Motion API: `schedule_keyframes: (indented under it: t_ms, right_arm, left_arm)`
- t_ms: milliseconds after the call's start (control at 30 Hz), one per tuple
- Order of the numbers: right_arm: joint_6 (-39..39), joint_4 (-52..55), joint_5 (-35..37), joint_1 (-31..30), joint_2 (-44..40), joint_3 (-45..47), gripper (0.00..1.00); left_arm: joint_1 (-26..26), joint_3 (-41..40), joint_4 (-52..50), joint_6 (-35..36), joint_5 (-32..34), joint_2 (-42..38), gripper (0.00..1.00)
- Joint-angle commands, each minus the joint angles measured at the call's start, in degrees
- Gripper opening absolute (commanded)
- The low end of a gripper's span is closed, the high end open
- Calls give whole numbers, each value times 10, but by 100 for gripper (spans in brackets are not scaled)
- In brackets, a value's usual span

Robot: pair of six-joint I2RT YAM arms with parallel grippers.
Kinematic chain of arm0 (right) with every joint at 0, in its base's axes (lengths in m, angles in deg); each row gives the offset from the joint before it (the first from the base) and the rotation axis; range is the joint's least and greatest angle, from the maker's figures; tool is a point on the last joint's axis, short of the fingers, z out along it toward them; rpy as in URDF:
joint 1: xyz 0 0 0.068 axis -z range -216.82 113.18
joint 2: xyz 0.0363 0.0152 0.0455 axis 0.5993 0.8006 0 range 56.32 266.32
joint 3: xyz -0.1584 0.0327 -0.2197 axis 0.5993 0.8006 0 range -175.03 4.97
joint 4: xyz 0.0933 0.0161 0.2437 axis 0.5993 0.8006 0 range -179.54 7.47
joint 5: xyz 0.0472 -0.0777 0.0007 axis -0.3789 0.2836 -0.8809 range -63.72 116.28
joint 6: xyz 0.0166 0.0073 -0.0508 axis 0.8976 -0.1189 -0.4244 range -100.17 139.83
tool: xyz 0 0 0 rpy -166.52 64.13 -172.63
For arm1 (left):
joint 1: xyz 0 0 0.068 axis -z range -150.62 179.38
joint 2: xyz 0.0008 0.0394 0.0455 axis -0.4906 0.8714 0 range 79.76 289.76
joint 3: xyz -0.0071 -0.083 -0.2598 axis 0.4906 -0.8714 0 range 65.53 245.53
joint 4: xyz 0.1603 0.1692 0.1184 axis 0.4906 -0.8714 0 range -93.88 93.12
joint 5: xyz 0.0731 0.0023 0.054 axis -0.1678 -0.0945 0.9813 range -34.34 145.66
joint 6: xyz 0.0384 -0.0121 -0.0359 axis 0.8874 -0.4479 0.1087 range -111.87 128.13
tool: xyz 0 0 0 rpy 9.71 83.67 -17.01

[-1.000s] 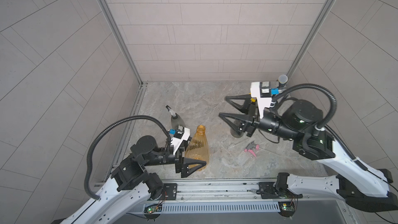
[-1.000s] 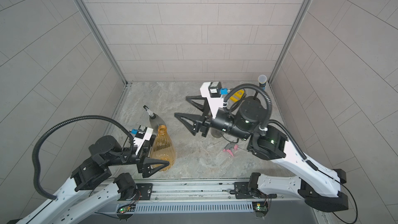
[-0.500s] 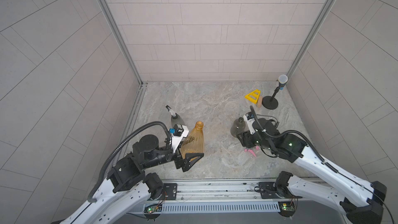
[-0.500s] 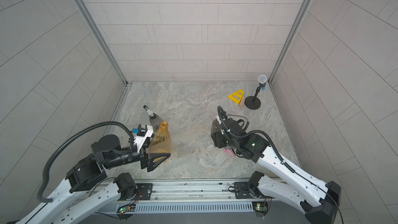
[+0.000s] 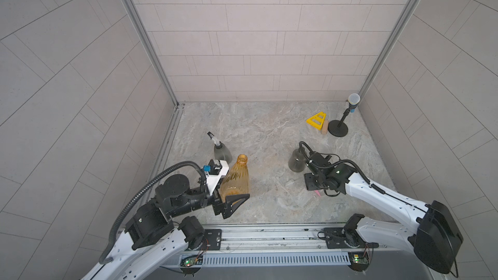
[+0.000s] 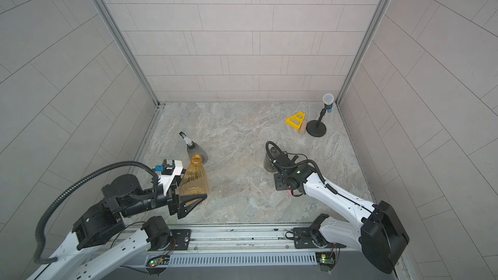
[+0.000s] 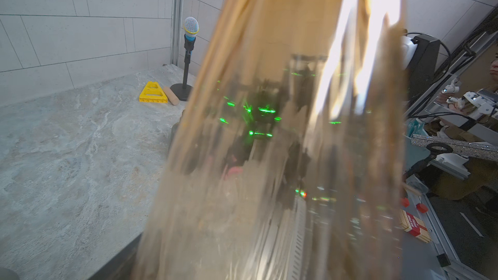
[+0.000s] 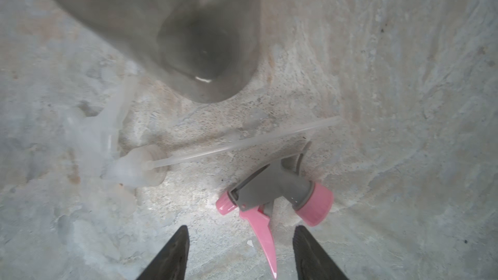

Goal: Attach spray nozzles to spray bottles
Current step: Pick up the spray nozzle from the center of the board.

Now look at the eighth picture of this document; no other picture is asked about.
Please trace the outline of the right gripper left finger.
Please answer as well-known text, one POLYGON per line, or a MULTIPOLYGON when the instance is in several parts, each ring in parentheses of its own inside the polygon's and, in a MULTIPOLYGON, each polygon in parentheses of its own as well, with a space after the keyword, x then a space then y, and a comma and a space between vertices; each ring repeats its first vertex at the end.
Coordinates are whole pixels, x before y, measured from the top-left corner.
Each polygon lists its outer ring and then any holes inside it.
POLYGON ((189 255, 189 231, 182 225, 137 280, 184 280, 189 255))

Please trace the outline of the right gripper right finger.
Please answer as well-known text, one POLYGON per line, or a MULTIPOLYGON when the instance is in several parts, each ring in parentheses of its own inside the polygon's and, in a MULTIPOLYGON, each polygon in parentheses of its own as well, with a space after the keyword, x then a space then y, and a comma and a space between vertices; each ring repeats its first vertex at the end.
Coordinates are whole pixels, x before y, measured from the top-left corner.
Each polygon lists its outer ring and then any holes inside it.
POLYGON ((299 280, 349 280, 305 226, 297 226, 293 250, 299 280))

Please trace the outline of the clear spray nozzle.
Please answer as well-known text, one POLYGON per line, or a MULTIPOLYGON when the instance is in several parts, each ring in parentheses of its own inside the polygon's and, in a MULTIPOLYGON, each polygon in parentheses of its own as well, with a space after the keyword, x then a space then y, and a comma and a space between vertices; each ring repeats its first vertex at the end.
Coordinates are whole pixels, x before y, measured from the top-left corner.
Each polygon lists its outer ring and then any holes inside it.
POLYGON ((81 164, 88 167, 93 174, 125 187, 159 186, 165 180, 165 173, 161 172, 164 167, 198 161, 215 154, 260 145, 308 130, 331 127, 339 122, 338 117, 331 117, 169 158, 158 145, 137 147, 123 154, 119 135, 136 96, 137 87, 137 77, 128 76, 98 115, 88 117, 80 108, 72 108, 66 112, 64 118, 67 138, 79 155, 81 164))

